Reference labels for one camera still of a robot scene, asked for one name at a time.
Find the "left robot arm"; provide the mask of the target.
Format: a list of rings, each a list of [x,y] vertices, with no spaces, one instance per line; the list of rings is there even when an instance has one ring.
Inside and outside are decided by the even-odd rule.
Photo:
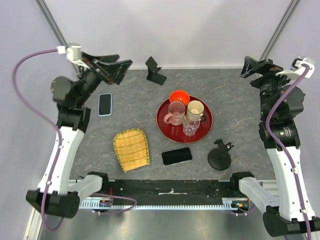
[[[119,85],[132,63],[130,59],[120,61],[117,54],[93,56],[83,52],[78,80],[58,76],[51,82],[52,99],[58,109],[57,122],[53,124],[56,139],[40,183],[25,197],[38,212],[72,219],[86,198],[109,193],[106,173],[91,171],[74,185],[69,185],[69,177],[90,122],[91,109],[85,107],[85,102],[100,83]]]

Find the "black phone teal case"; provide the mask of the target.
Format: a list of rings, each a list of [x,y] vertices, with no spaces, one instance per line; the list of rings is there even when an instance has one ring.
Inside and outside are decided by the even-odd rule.
[[[174,165],[193,159],[191,150],[189,147],[179,148],[163,152],[161,154],[162,162],[165,166]]]

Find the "black round base phone stand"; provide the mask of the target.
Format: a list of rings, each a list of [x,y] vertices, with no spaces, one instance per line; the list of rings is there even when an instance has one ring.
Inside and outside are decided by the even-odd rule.
[[[234,147],[231,142],[224,144],[222,139],[217,139],[214,142],[217,145],[217,148],[212,149],[208,156],[208,164],[217,171],[225,171],[231,165],[231,155],[229,151]]]

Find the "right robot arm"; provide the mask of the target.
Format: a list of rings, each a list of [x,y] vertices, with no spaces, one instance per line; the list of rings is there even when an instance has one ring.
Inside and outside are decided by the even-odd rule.
[[[305,94],[298,84],[309,79],[315,63],[298,56],[285,70],[271,59],[244,59],[240,76],[257,79],[250,85],[259,90],[259,136],[271,160],[278,197],[272,196],[249,172],[229,184],[235,197],[243,194],[262,213],[263,224],[272,237],[304,234],[311,239],[320,229],[320,219],[309,201],[301,167],[301,141],[295,117],[304,110]]]

